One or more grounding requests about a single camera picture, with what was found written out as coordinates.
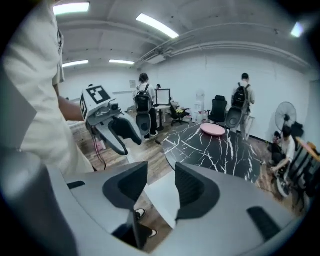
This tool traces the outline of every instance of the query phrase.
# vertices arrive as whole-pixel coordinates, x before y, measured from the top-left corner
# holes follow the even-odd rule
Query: white ceiling
[[[66,0],[61,3],[85,2]],[[312,62],[295,24],[280,8],[258,0],[90,0],[87,13],[57,16],[64,35],[64,62],[89,60],[108,66],[110,59],[136,62],[158,53],[203,49],[245,49],[277,55],[306,68]],[[136,18],[144,13],[180,36],[170,39]]]

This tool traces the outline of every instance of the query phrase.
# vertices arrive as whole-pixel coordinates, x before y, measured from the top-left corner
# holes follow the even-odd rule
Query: marble table
[[[175,169],[176,162],[200,166],[255,183],[260,174],[260,159],[239,133],[226,130],[211,136],[201,124],[175,127],[163,141],[165,157]]]

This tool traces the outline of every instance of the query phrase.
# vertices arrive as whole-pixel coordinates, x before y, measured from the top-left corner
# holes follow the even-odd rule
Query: backpack
[[[149,111],[152,109],[153,103],[152,98],[148,92],[149,85],[147,84],[144,91],[139,91],[139,88],[137,87],[137,90],[139,91],[137,95],[134,97],[135,102],[135,108],[138,113],[146,112],[149,113]]]
[[[250,84],[244,87],[238,82],[238,86],[239,87],[233,96],[232,106],[240,109],[249,108],[248,88],[250,87]]]

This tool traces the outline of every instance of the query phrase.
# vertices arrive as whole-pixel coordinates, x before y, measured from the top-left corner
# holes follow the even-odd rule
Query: white wall
[[[65,82],[59,85],[62,97],[71,101],[80,99],[82,90],[89,85],[104,85],[110,92],[114,93],[120,108],[127,110],[133,106],[130,80],[138,83],[139,73],[127,68],[88,68],[68,71],[65,69]]]
[[[170,88],[173,99],[183,107],[192,108],[196,91],[203,89],[207,110],[211,110],[216,95],[225,96],[230,103],[242,73],[248,73],[256,97],[251,110],[255,117],[251,135],[270,141],[277,129],[275,111],[280,103],[291,102],[296,108],[297,121],[306,122],[310,85],[302,73],[279,61],[252,54],[185,54],[143,71],[148,74],[150,83]]]
[[[320,149],[320,80],[310,83],[308,112],[304,129],[304,140]]]

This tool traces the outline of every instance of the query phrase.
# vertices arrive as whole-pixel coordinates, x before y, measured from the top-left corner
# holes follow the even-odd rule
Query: computer monitor
[[[170,89],[159,89],[156,93],[156,104],[157,105],[169,105],[171,92]]]

